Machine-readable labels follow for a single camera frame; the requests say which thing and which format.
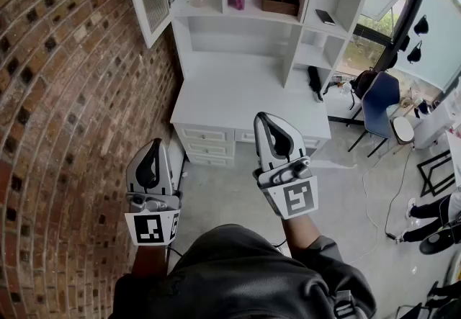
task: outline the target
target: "sleeve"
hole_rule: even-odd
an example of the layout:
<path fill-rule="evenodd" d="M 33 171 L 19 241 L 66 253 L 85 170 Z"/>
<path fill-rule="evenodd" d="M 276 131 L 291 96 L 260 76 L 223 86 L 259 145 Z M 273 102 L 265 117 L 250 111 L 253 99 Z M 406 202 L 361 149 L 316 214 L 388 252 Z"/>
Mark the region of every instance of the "sleeve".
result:
<path fill-rule="evenodd" d="M 339 291 L 350 291 L 355 305 L 360 307 L 368 318 L 376 312 L 376 302 L 364 275 L 353 266 L 342 261 L 336 242 L 320 236 L 305 250 L 293 254 L 293 258 L 318 272 L 328 285 L 330 295 Z"/>
<path fill-rule="evenodd" d="M 114 305 L 109 319 L 144 318 L 148 303 L 149 279 L 136 279 L 126 274 L 115 284 Z"/>

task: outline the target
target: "white cabinet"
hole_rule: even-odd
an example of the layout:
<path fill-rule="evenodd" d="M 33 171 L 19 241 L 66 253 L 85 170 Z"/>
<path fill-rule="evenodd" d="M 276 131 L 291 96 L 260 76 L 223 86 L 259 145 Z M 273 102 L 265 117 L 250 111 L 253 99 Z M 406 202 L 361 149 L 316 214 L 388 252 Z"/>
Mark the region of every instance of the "white cabinet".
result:
<path fill-rule="evenodd" d="M 242 11 L 228 0 L 133 0 L 148 46 L 172 23 L 184 83 L 171 122 L 192 162 L 231 166 L 235 141 L 254 141 L 261 111 L 292 123 L 310 151 L 331 138 L 307 69 L 318 69 L 325 88 L 364 0 L 299 2 L 289 16 L 262 11 L 261 0 L 246 0 Z M 316 9 L 336 24 L 322 23 Z"/>

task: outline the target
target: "white stool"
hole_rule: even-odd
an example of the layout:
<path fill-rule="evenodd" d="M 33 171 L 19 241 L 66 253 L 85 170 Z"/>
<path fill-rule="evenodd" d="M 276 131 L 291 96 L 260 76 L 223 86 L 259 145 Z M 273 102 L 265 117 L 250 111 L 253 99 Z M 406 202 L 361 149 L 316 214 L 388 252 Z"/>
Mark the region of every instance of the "white stool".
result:
<path fill-rule="evenodd" d="M 396 117 L 390 121 L 390 124 L 392 125 L 397 143 L 400 145 L 400 148 L 394 152 L 395 155 L 402 150 L 405 145 L 415 142 L 415 132 L 410 122 L 405 117 Z"/>

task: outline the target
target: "sneaker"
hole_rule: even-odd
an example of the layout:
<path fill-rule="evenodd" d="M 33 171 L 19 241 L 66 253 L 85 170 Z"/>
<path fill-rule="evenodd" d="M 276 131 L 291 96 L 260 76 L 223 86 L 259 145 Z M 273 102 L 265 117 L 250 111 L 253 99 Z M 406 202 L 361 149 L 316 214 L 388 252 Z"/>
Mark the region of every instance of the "sneaker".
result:
<path fill-rule="evenodd" d="M 322 97 L 322 94 L 319 91 L 314 92 L 314 99 L 318 103 L 323 103 L 323 97 Z"/>
<path fill-rule="evenodd" d="M 395 237 L 395 243 L 399 244 L 399 243 L 405 242 L 405 240 L 403 239 L 403 235 L 407 232 L 408 232 L 408 228 L 405 228 L 401 235 Z"/>
<path fill-rule="evenodd" d="M 405 218 L 406 219 L 410 219 L 411 218 L 411 214 L 410 214 L 410 211 L 413 209 L 413 207 L 416 206 L 416 199 L 413 197 L 411 199 L 409 199 L 408 201 L 408 204 L 406 206 L 406 212 L 405 212 Z"/>

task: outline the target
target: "black phone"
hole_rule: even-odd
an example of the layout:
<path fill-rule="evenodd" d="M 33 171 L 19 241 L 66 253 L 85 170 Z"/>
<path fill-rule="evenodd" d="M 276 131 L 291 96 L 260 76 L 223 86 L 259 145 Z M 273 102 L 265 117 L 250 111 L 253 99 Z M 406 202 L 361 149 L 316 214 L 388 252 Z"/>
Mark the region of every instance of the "black phone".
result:
<path fill-rule="evenodd" d="M 334 26 L 336 23 L 334 23 L 333 18 L 330 17 L 330 14 L 328 14 L 327 11 L 323 11 L 320 9 L 315 10 L 317 12 L 318 17 L 322 20 L 323 23 L 326 24 L 331 24 Z"/>

